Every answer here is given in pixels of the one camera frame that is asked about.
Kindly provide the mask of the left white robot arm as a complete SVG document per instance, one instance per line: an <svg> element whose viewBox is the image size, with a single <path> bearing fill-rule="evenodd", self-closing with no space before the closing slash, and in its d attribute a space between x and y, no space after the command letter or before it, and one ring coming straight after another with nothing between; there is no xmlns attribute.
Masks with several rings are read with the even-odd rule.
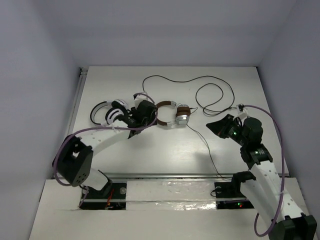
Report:
<svg viewBox="0 0 320 240"><path fill-rule="evenodd" d="M132 108L115 100L110 107L104 123L80 130L82 136L78 132L68 135L52 163L54 175L61 175L66 186L83 187L87 194L97 199L109 197L113 182L92 167L94 157L155 125L158 112L157 106L148 100L142 100Z"/></svg>

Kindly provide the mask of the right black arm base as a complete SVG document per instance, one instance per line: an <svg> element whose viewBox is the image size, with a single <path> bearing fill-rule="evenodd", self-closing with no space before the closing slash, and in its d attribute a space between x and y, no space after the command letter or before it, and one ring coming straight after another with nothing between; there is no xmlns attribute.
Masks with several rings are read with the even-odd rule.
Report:
<svg viewBox="0 0 320 240"><path fill-rule="evenodd" d="M218 210L253 209L253 205L245 196L237 191L231 182L215 182L210 195L216 199Z"/></svg>

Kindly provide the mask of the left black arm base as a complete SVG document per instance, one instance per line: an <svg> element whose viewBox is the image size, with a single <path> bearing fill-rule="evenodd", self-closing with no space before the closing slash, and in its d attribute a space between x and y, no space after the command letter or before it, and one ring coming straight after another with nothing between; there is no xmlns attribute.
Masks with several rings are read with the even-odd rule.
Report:
<svg viewBox="0 0 320 240"><path fill-rule="evenodd" d="M94 194L90 191L86 193L86 190L83 189L79 208L82 210L126 210L126 194L126 182L114 182L106 196Z"/></svg>

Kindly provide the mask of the brown silver headphones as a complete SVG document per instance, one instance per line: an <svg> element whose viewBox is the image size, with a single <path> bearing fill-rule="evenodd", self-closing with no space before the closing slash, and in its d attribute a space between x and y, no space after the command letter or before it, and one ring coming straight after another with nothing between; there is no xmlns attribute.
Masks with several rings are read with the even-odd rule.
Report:
<svg viewBox="0 0 320 240"><path fill-rule="evenodd" d="M160 108L170 108L174 112L170 115L170 120L165 121L158 113L156 123L161 127L186 126L190 120L191 108L187 104L176 103L172 100L160 101L156 104L157 110Z"/></svg>

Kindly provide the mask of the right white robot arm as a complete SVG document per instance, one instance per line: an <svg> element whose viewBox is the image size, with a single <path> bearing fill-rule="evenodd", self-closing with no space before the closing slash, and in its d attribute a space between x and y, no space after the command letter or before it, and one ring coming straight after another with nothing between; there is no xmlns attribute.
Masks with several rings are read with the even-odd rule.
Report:
<svg viewBox="0 0 320 240"><path fill-rule="evenodd" d="M271 240L314 239L317 221L304 213L285 188L285 178L279 176L270 152L262 143L261 121L247 117L239 124L228 114L206 127L219 138L230 138L240 145L240 155L248 170L233 174L230 189L235 196L249 200L256 216L268 227L256 235Z"/></svg>

